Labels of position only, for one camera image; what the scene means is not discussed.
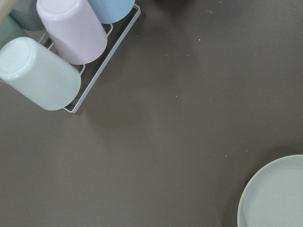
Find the pink upturned cup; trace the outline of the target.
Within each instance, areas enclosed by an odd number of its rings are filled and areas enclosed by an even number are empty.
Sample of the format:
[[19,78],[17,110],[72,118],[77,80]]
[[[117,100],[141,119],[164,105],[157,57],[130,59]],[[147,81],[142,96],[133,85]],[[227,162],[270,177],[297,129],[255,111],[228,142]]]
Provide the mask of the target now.
[[87,64],[106,49],[107,33],[87,0],[38,0],[36,10],[67,62]]

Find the light blue upturned cup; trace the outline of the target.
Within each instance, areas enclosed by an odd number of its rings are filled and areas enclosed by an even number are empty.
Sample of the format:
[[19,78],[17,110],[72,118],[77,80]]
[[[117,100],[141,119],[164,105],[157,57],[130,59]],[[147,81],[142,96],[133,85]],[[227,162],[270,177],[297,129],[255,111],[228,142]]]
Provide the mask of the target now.
[[135,0],[89,0],[89,3],[102,24],[112,24],[128,15]]

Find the sage green upturned cup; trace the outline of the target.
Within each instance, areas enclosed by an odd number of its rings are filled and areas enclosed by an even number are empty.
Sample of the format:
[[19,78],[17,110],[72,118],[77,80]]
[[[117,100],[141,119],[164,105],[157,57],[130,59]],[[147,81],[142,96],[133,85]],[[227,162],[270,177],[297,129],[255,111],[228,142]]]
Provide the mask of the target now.
[[28,35],[13,17],[8,16],[0,26],[0,48],[18,37],[28,37]]

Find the mint green upturned cup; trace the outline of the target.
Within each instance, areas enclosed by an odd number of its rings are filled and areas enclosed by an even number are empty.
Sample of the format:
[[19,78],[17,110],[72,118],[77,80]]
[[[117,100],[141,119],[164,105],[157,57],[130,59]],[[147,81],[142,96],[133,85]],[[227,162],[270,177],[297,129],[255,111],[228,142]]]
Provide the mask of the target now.
[[0,78],[48,111],[70,104],[81,86],[76,68],[29,37],[13,39],[1,49]]

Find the pale green round plate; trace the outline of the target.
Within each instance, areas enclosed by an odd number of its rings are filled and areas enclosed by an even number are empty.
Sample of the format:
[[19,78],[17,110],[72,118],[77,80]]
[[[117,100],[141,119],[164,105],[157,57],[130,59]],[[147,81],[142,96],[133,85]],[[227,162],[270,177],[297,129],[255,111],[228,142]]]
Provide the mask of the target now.
[[241,195],[239,227],[303,225],[303,157],[276,159],[258,170]]

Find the dark green upturned cup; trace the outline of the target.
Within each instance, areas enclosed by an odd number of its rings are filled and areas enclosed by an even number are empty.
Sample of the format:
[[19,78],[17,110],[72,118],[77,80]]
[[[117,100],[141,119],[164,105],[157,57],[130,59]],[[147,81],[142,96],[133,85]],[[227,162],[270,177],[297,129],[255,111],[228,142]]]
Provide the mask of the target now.
[[36,3],[36,0],[19,0],[10,13],[10,16],[25,30],[45,29],[36,10]]

